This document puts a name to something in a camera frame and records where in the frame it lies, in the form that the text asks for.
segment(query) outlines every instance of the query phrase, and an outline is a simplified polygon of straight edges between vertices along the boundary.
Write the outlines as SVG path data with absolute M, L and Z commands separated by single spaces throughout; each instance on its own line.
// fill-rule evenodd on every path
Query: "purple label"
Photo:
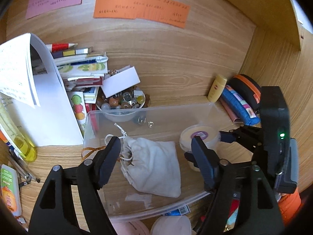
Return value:
M 205 132 L 205 131 L 198 131 L 198 132 L 194 132 L 194 133 L 190 136 L 190 138 L 192 139 L 192 138 L 195 137 L 195 136 L 200 136 L 200 138 L 201 138 L 202 140 L 204 140 L 204 139 L 206 139 L 206 138 L 209 136 L 209 134 L 208 134 L 207 132 Z

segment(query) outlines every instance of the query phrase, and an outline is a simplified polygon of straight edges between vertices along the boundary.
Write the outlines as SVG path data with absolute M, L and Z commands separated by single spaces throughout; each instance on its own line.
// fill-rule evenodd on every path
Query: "yellow bead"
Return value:
M 137 97 L 137 102 L 141 105 L 145 102 L 145 98 L 143 96 L 138 96 Z

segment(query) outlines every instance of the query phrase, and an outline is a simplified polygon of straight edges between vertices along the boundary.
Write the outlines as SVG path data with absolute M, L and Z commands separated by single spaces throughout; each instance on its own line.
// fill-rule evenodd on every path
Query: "white bowl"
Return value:
M 143 105 L 145 104 L 145 101 L 143 104 L 140 104 L 140 107 L 135 109 L 135 111 L 131 111 L 131 109 L 123 109 L 123 110 L 114 110 L 116 112 L 128 112 L 127 114 L 122 114 L 122 115 L 118 115 L 118 114 L 113 114 L 113 112 L 110 112 L 111 110 L 104 110 L 108 111 L 108 113 L 104 113 L 104 116 L 111 120 L 112 122 L 115 123 L 121 123 L 121 122 L 127 122 L 129 120 L 132 120 L 135 115 L 136 115 L 136 110 L 140 109 L 143 107 Z

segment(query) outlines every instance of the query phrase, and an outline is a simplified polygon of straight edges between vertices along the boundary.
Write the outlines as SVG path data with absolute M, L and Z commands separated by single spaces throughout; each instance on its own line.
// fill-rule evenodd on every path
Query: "barcode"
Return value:
M 189 207 L 187 205 L 182 208 L 179 208 L 178 211 L 181 216 L 190 213 Z

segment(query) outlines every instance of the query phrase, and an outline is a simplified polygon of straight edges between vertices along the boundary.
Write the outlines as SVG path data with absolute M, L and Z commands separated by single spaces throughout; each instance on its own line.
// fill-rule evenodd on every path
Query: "red pencil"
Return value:
M 78 43 L 52 43 L 52 44 L 46 44 L 47 48 L 49 49 L 50 52 L 55 52 L 55 51 L 60 51 L 60 50 L 65 50 L 69 48 L 73 48 Z

